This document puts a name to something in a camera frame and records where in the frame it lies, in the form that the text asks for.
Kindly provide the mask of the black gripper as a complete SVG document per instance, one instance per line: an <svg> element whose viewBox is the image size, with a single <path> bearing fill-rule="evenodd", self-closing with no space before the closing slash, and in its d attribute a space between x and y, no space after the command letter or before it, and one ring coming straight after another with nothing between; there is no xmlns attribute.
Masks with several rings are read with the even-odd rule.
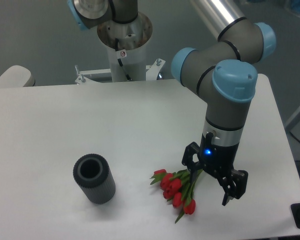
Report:
<svg viewBox="0 0 300 240"><path fill-rule="evenodd" d="M230 200L238 200L243 196L249 174L245 170L234 169L239 143L232 146L219 146L212 144L211 137L206 140L206 136L202 135L200 146L192 142L185 147L181 163L189 171L191 185L202 170L216 178L224 190L222 205L225 206ZM194 155L198 156L199 161L194 162Z"/></svg>

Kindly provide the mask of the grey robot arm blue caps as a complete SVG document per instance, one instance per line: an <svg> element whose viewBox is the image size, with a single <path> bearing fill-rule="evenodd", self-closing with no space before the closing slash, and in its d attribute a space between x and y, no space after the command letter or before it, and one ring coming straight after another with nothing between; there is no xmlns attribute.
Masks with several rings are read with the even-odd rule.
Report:
<svg viewBox="0 0 300 240"><path fill-rule="evenodd" d="M144 56L133 56L150 40L152 24L135 0L70 0L76 24L97 29L113 53L109 59L114 82L144 81ZM200 144L191 143L182 164L193 183L200 170L218 180L223 204L246 191L248 173L233 167L258 72L254 64L271 55L277 44L273 29L251 23L232 0L194 0L192 5L217 39L206 50L183 48L171 62L171 74L207 103Z"/></svg>

